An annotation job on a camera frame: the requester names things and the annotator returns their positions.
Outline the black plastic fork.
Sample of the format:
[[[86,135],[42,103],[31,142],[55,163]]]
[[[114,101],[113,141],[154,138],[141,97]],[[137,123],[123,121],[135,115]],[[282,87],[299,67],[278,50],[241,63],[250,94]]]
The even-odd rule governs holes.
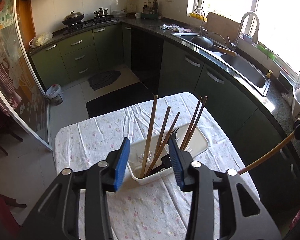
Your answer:
[[[157,173],[157,172],[161,171],[162,169],[168,169],[171,166],[172,166],[172,164],[171,164],[170,155],[167,154],[161,158],[161,164],[158,167],[156,167],[153,171],[155,173]]]
[[[178,129],[174,129],[174,130],[172,131],[172,134],[171,134],[170,136],[174,137],[174,139],[175,139],[175,138],[176,138],[177,131],[178,131]],[[150,175],[153,175],[153,174],[156,174],[156,173],[153,171],[154,169],[155,169],[155,168],[153,168],[153,169],[151,170],[149,176],[150,176]]]

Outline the tan wooden chopstick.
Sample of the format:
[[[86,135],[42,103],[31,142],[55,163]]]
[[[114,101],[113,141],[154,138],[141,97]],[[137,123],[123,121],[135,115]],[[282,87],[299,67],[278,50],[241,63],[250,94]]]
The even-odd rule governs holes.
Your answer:
[[[166,134],[166,136],[165,136],[163,142],[161,143],[159,149],[158,149],[157,152],[155,153],[154,159],[153,159],[151,165],[149,166],[149,168],[148,168],[148,170],[147,170],[147,172],[146,172],[146,176],[149,176],[151,170],[153,169],[153,167],[154,167],[154,165],[156,164],[156,162],[157,162],[159,156],[161,155],[163,148],[165,147],[165,145],[166,145],[166,143],[167,143],[167,141],[168,141],[170,135],[172,134],[172,131],[173,131],[174,126],[175,126],[175,124],[176,124],[176,122],[177,122],[177,120],[178,120],[179,115],[180,115],[180,112],[178,112],[178,113],[176,114],[175,119],[173,120],[170,129],[168,130],[168,132],[167,132],[167,134]]]

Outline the dark brown wooden chopstick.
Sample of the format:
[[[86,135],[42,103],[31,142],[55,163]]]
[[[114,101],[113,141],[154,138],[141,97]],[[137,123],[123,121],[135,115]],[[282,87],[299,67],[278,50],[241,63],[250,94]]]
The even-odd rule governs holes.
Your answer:
[[[198,122],[199,122],[199,120],[200,120],[200,117],[201,117],[202,112],[203,112],[203,110],[204,110],[204,107],[205,107],[205,105],[206,105],[206,102],[207,102],[207,96],[204,96],[204,97],[202,98],[201,103],[200,103],[200,106],[199,106],[199,109],[198,109],[196,118],[195,118],[195,120],[194,120],[194,124],[193,124],[193,126],[192,126],[192,129],[191,129],[191,131],[190,131],[190,133],[189,133],[189,137],[188,137],[187,142],[186,142],[186,145],[185,145],[186,147],[187,147],[187,145],[189,144],[189,142],[190,142],[190,140],[191,140],[191,138],[192,138],[192,136],[193,136],[193,134],[194,134],[194,131],[195,131],[196,127],[197,127],[197,124],[198,124]]]

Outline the reddish wooden chopstick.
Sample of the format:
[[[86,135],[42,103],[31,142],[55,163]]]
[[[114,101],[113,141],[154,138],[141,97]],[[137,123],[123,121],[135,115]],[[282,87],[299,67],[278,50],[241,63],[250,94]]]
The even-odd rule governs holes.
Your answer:
[[[281,141],[277,146],[275,146],[272,150],[270,150],[268,153],[263,155],[261,158],[257,159],[250,165],[246,166],[245,168],[238,171],[238,174],[242,175],[245,172],[249,172],[255,167],[258,167],[262,163],[264,163],[266,160],[270,159],[272,156],[274,156],[275,153],[279,152],[284,146],[286,146],[292,139],[295,138],[294,131],[291,132],[283,141]]]

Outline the chrome kitchen faucet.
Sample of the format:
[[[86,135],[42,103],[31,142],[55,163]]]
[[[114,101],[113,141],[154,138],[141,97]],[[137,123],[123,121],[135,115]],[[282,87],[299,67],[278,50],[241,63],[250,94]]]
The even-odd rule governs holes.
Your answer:
[[[253,25],[253,17],[255,18],[256,20],[256,28],[255,28],[255,31],[254,31],[254,34],[252,36],[252,42],[257,44],[258,43],[258,31],[259,31],[259,28],[260,28],[260,20],[257,16],[257,14],[253,11],[248,11],[246,12],[243,16],[242,16],[242,19],[241,19],[241,22],[239,24],[239,28],[237,30],[237,33],[236,33],[236,36],[235,36],[235,39],[233,42],[231,42],[229,40],[229,43],[231,44],[231,49],[233,51],[235,51],[237,45],[238,45],[238,40],[239,40],[239,37],[240,37],[240,34],[241,34],[241,31],[242,31],[242,27],[243,27],[243,23],[245,21],[245,19],[249,17],[249,20],[247,21],[247,24],[246,24],[246,30],[250,30],[252,25]]]

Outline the white plastic utensil basket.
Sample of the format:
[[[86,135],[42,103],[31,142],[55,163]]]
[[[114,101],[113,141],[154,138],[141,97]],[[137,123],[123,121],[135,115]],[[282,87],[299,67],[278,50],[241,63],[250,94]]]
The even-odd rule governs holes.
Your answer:
[[[175,129],[178,129],[177,135],[176,135],[176,142],[177,142],[178,147],[181,146],[181,143],[185,137],[185,133],[187,131],[188,125],[189,124],[185,124],[185,125],[175,128]],[[158,137],[159,137],[159,135],[154,135],[151,139],[151,145],[150,145],[150,149],[149,149],[150,152],[148,154],[145,172],[147,172],[147,170],[152,162],[152,159],[154,157],[154,151],[155,151],[155,148],[157,145]],[[128,164],[127,164],[127,167],[129,169],[131,177],[140,185],[148,184],[150,182],[158,180],[159,178],[163,178],[166,175],[173,173],[173,168],[170,167],[168,169],[162,169],[161,171],[159,171],[156,174],[147,176],[145,178],[140,178],[145,143],[146,143],[146,139],[131,144],[130,155],[129,155]],[[194,158],[197,155],[200,155],[201,153],[206,151],[208,146],[209,146],[209,142],[206,139],[205,135],[203,135],[203,133],[200,131],[200,129],[198,127],[196,127],[194,134],[193,134],[189,144],[187,145],[185,151],[189,152],[191,154],[191,156]],[[161,158],[163,156],[165,156],[166,154],[169,154],[168,144],[166,144],[165,147],[163,148],[162,153],[153,168],[156,168],[157,166],[159,166],[161,164]]]

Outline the green lower cabinets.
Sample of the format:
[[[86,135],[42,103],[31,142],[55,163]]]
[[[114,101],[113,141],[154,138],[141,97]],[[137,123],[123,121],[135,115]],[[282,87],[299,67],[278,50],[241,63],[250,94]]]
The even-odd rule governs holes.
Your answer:
[[[274,77],[269,78],[270,87],[262,97],[156,23],[121,21],[68,35],[58,31],[46,45],[31,49],[29,57],[46,89],[126,66],[122,85],[106,93],[86,89],[80,96],[67,95],[69,105],[55,114],[64,126],[152,100],[155,95],[189,92],[207,96],[206,110],[244,165],[262,157],[293,130],[291,109]]]

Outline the white floral tablecloth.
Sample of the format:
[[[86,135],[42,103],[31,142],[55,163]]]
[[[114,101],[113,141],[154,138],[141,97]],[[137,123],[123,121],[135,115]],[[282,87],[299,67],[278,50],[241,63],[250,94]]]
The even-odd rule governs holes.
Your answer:
[[[140,170],[150,115],[155,113],[151,151],[160,132],[177,130],[181,143],[198,99],[189,92],[149,100],[62,128],[55,138],[56,169],[86,170],[117,150],[124,138],[131,142],[123,184],[107,195],[115,239],[184,239],[190,216],[191,193],[176,183],[173,169],[141,178]]]

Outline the stainless steel sink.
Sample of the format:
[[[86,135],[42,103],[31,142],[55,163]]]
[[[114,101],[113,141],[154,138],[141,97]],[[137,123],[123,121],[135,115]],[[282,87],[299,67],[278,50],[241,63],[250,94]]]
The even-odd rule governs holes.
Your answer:
[[[177,33],[174,36],[180,40],[182,40],[182,44],[188,46],[193,49],[197,54],[204,56],[207,60],[211,61],[213,64],[218,65],[220,68],[224,69],[224,71],[233,75],[235,79],[238,81],[242,81],[244,84],[249,85],[253,88],[257,94],[262,97],[267,95],[268,89],[270,87],[270,79],[266,77],[260,70],[258,70],[255,66],[253,66],[246,59],[241,57],[236,53],[235,57],[232,57],[228,54],[209,51],[198,45],[192,43],[190,41],[191,38],[195,36],[200,36],[198,33]],[[225,49],[226,46],[218,41],[212,39],[211,37],[205,35],[210,39],[215,45],[223,47]]]

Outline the dark floor mat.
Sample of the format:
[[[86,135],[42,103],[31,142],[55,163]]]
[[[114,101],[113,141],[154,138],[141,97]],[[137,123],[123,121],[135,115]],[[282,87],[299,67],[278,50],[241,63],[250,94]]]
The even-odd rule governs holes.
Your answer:
[[[106,87],[114,83],[121,76],[118,70],[110,70],[103,73],[98,73],[88,79],[89,86],[94,90]]]

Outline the small trash bin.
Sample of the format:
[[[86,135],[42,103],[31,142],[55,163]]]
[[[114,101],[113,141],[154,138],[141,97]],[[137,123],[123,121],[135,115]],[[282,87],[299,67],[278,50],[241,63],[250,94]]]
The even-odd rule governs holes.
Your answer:
[[[53,84],[46,91],[46,96],[52,105],[60,105],[63,102],[63,92],[59,84]]]

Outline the crumpled dish cloth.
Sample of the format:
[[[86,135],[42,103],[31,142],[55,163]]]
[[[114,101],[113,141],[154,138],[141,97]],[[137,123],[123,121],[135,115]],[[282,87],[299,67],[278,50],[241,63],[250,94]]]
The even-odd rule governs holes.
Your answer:
[[[183,27],[180,27],[178,25],[166,25],[166,24],[163,24],[161,26],[161,29],[162,30],[170,30],[170,31],[173,31],[173,32],[176,32],[176,33],[191,33],[192,30],[191,29],[187,29],[187,28],[183,28]]]

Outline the wooden cutting board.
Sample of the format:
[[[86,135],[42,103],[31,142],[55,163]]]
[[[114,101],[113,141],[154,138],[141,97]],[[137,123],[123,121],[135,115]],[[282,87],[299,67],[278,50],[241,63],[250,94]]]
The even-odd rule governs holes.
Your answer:
[[[235,40],[239,23],[214,12],[209,12],[206,18],[207,23],[204,25],[206,30],[220,34],[225,40],[227,37],[231,41]]]

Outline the condiment bottles group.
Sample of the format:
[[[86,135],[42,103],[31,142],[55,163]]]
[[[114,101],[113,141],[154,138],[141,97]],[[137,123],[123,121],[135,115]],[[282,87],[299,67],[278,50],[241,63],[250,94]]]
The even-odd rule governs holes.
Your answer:
[[[143,17],[156,18],[159,16],[159,4],[157,0],[144,2],[142,9]]]

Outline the sliding glass door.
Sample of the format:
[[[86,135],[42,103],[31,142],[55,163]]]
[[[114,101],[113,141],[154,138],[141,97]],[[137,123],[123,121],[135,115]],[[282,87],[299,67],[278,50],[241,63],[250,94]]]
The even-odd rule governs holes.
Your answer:
[[[0,2],[0,107],[29,135],[52,150],[49,103],[21,37],[18,2]]]

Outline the white plastic bag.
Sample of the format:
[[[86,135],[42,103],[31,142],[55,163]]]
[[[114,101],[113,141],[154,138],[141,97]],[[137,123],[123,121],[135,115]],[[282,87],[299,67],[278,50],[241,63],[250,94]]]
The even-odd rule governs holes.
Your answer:
[[[30,42],[29,46],[31,48],[37,48],[39,46],[42,46],[46,44],[51,38],[53,37],[53,33],[48,32],[48,33],[41,33],[37,36],[35,36]]]

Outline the steel pot on stove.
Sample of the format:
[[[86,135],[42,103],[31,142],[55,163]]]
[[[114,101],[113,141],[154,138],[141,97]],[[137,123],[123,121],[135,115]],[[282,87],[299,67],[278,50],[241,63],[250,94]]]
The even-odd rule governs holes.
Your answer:
[[[107,8],[99,8],[99,10],[94,12],[95,18],[101,18],[101,17],[106,17],[108,15],[108,9]]]

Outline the black wok with lid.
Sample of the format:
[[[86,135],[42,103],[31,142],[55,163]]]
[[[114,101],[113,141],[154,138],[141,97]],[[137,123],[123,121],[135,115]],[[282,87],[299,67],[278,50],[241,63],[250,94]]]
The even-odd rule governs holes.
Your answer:
[[[81,22],[84,18],[84,14],[82,12],[74,12],[72,11],[69,15],[65,16],[62,20],[63,25],[73,25],[77,22]]]

